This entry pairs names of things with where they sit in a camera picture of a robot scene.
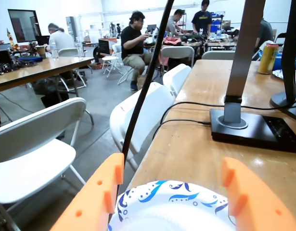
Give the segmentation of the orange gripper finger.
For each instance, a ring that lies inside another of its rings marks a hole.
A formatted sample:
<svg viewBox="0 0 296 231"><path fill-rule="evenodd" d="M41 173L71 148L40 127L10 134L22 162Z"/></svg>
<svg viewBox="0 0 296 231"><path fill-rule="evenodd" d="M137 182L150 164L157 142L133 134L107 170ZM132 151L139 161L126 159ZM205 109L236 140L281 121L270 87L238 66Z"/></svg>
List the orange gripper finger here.
<svg viewBox="0 0 296 231"><path fill-rule="evenodd" d="M114 153L89 178L51 230L107 230L109 215L115 212L117 188L123 178L124 154Z"/></svg>
<svg viewBox="0 0 296 231"><path fill-rule="evenodd" d="M238 231L296 231L296 219L286 205L239 160L223 159L222 185Z"/></svg>

